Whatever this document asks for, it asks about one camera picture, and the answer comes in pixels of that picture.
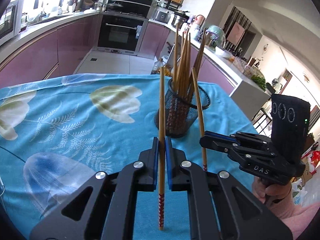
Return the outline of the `pink sleeve forearm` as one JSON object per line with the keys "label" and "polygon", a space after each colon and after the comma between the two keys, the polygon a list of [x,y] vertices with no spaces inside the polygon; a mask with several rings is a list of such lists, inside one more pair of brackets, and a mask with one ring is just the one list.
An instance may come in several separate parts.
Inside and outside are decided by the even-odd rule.
{"label": "pink sleeve forearm", "polygon": [[272,203],[269,209],[291,230],[293,239],[298,239],[314,219],[319,202],[307,207],[295,205],[290,191],[285,198]]}

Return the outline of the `person's right hand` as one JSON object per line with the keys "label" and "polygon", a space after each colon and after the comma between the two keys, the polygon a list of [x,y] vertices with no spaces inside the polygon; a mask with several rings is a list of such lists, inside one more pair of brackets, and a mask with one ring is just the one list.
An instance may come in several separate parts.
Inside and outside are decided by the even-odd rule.
{"label": "person's right hand", "polygon": [[266,197],[273,197],[276,200],[284,199],[288,194],[291,193],[292,184],[278,185],[273,184],[266,186],[263,184],[262,180],[258,177],[254,178],[252,184],[252,193],[257,197],[262,203],[266,202]]}

